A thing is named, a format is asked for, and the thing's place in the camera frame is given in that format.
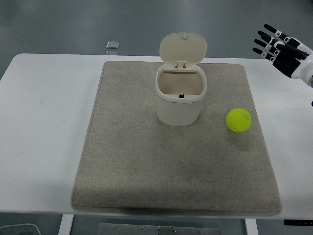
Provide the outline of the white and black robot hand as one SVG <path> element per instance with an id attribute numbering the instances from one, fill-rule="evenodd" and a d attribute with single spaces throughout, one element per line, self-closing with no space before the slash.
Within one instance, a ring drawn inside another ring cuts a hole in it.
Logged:
<path id="1" fill-rule="evenodd" d="M 254 42 L 261 48 L 252 50 L 271 61 L 283 75 L 300 79 L 309 87 L 313 86 L 313 50 L 294 37 L 265 24 L 264 28 L 273 34 L 258 31 L 261 39 Z"/>

